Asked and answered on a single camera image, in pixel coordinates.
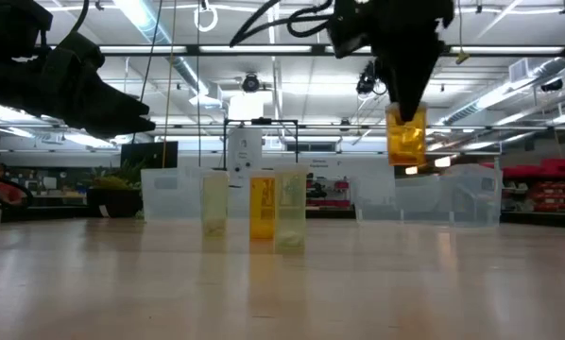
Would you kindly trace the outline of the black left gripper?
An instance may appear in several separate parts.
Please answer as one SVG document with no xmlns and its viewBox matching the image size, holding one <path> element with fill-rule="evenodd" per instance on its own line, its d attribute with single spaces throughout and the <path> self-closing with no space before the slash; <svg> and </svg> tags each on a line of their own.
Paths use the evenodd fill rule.
<svg viewBox="0 0 565 340">
<path fill-rule="evenodd" d="M 37 83 L 40 110 L 100 139 L 154 130 L 156 124 L 143 117 L 106 120 L 105 116 L 120 114 L 147 115 L 149 106 L 103 82 L 97 69 L 104 61 L 98 49 L 81 54 L 71 49 L 49 51 L 41 59 Z"/>
</svg>

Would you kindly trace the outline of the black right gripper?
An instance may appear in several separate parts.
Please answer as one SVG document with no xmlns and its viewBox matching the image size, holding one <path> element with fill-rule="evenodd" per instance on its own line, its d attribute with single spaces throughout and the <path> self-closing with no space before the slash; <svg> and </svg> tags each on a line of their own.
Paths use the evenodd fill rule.
<svg viewBox="0 0 565 340">
<path fill-rule="evenodd" d="M 399 105 L 398 122 L 414 119 L 425 88 L 445 47 L 437 33 L 454 20 L 453 0 L 377 0 L 374 3 L 371 46 L 377 53 L 421 52 L 426 60 L 376 61 L 376 75 Z"/>
</svg>

